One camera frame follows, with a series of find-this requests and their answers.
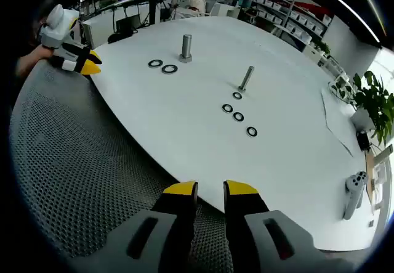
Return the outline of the person's left hand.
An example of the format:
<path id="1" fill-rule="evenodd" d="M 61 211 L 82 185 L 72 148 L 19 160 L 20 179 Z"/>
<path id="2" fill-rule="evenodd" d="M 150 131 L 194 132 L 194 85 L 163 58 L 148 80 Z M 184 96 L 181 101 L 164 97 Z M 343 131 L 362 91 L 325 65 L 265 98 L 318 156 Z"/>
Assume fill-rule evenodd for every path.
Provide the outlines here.
<path id="1" fill-rule="evenodd" d="M 31 54 L 35 60 L 49 59 L 53 56 L 54 49 L 40 44 L 32 51 Z"/>

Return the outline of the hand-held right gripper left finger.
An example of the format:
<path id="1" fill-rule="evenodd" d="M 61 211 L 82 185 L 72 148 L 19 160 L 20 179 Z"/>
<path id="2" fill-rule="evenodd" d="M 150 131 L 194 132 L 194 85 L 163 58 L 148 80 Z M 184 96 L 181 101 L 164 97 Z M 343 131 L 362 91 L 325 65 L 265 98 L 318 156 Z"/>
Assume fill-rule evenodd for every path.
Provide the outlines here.
<path id="1" fill-rule="evenodd" d="M 74 272 L 186 272 L 194 237 L 198 183 L 166 188 L 149 210 L 112 230 L 104 246 L 73 258 Z"/>

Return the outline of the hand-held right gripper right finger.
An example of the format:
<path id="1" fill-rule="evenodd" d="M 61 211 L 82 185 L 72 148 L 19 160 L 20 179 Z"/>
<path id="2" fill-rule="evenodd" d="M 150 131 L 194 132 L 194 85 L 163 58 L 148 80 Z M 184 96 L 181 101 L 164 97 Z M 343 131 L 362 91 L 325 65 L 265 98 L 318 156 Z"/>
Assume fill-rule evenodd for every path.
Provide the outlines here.
<path id="1" fill-rule="evenodd" d="M 226 237 L 235 272 L 350 272 L 350 262 L 328 258 L 312 235 L 284 213 L 268 209 L 251 185 L 223 183 Z"/>

